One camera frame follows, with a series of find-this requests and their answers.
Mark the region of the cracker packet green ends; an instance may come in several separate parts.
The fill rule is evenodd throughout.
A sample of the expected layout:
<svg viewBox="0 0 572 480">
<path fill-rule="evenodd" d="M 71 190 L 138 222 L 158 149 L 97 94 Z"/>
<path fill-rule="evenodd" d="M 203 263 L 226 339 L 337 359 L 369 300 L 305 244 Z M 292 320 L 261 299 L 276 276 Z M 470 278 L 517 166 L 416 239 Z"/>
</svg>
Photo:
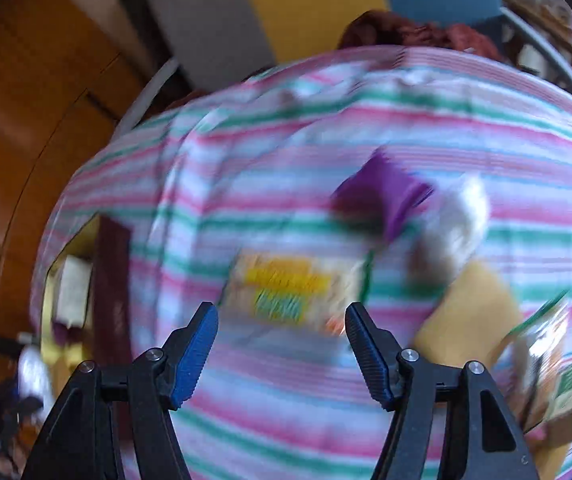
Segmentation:
<svg viewBox="0 0 572 480">
<path fill-rule="evenodd" d="M 548 300 L 502 341 L 492 374 L 523 432 L 542 422 L 555 390 L 569 323 L 567 296 Z"/>
</svg>

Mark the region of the yellow sponge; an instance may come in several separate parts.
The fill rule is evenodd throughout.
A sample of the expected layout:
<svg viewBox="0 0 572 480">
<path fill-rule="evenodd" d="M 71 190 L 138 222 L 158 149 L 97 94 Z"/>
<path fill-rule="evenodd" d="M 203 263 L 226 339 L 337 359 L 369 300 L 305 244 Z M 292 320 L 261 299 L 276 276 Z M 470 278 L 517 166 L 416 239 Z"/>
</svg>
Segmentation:
<svg viewBox="0 0 572 480">
<path fill-rule="evenodd" d="M 521 321 L 518 303 L 499 274 L 472 260 L 420 326 L 412 347 L 433 363 L 461 367 L 476 360 L 491 368 Z"/>
</svg>

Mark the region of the small green white box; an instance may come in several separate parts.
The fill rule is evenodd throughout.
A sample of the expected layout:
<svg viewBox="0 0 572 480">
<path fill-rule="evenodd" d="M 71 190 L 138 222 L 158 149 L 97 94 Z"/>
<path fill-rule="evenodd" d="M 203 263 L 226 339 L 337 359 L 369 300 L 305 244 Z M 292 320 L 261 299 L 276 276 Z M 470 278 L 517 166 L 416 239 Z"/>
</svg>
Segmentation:
<svg viewBox="0 0 572 480">
<path fill-rule="evenodd" d="M 572 442 L 572 363 L 558 376 L 545 415 L 546 443 L 558 448 Z"/>
</svg>

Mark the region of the white plastic ball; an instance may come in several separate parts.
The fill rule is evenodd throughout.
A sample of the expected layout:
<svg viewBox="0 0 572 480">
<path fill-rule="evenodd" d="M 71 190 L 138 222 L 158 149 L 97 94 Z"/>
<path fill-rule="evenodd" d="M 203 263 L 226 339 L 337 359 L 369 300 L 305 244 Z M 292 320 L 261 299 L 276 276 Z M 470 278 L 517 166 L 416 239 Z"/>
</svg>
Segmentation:
<svg viewBox="0 0 572 480">
<path fill-rule="evenodd" d="M 408 274 L 415 283 L 452 283 L 486 237 L 491 205 L 478 174 L 462 174 L 428 198 Z"/>
</svg>

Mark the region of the yellow green biscuit packet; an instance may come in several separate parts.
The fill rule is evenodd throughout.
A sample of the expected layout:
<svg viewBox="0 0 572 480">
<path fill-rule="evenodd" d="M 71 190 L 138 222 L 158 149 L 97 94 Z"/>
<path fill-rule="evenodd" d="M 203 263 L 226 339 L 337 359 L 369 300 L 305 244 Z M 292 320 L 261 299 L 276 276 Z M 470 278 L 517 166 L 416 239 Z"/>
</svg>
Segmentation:
<svg viewBox="0 0 572 480">
<path fill-rule="evenodd" d="M 240 252 L 219 306 L 225 312 L 280 326 L 339 336 L 344 311 L 365 297 L 373 256 L 308 256 Z"/>
</svg>

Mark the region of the purple snack packet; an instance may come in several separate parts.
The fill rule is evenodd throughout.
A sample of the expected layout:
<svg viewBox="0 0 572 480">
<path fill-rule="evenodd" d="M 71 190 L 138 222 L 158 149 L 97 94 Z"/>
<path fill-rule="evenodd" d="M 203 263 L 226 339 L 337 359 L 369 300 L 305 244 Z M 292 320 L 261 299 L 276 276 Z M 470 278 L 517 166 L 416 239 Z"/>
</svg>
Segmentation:
<svg viewBox="0 0 572 480">
<path fill-rule="evenodd" d="M 410 213 L 434 191 L 379 148 L 338 186 L 332 205 L 343 214 L 374 214 L 382 222 L 382 238 L 390 244 L 401 234 Z"/>
</svg>

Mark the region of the gold tin box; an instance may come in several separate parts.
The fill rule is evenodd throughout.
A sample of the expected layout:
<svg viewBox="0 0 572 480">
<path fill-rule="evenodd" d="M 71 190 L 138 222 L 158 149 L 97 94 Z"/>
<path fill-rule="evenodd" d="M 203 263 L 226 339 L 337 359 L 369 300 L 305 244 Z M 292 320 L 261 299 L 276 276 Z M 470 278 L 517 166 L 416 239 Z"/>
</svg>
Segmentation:
<svg viewBox="0 0 572 480">
<path fill-rule="evenodd" d="M 96 214 L 71 237 L 47 271 L 41 356 L 56 391 L 83 361 L 128 364 L 131 232 Z"/>
</svg>

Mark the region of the wooden wardrobe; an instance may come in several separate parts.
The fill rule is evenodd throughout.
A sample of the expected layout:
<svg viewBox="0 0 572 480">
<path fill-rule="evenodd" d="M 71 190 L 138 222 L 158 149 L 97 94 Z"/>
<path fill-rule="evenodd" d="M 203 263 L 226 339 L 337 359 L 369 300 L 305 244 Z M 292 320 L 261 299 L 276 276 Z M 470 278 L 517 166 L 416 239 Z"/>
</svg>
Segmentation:
<svg viewBox="0 0 572 480">
<path fill-rule="evenodd" d="M 142 87 L 140 72 L 72 0 L 0 0 L 0 336 L 30 330 L 45 223 Z M 0 380 L 11 370 L 0 356 Z"/>
</svg>

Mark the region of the dark red cloth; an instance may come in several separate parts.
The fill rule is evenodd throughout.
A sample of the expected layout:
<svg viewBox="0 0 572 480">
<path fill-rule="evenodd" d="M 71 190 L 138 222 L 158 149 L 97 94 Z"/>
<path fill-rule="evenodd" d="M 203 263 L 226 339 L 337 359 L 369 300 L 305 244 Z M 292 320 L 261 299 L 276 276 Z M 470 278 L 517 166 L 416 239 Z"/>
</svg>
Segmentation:
<svg viewBox="0 0 572 480">
<path fill-rule="evenodd" d="M 353 20 L 344 29 L 337 49 L 375 46 L 440 48 L 470 53 L 493 61 L 503 59 L 499 48 L 489 36 L 468 25 L 418 24 L 385 10 L 369 10 Z"/>
</svg>

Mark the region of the grey yellow blue chair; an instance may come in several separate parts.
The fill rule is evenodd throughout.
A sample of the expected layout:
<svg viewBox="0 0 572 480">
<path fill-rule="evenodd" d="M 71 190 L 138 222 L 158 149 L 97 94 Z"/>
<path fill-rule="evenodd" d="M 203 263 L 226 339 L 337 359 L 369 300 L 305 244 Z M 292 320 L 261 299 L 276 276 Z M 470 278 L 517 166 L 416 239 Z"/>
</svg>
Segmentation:
<svg viewBox="0 0 572 480">
<path fill-rule="evenodd" d="M 501 0 L 120 0 L 158 63 L 157 73 L 118 123 L 134 128 L 168 80 L 179 92 L 218 90 L 262 68 L 325 52 L 344 28 L 371 10 L 391 10 L 419 23 L 464 23 L 501 39 L 510 26 L 553 66 L 572 92 L 572 66 Z"/>
</svg>

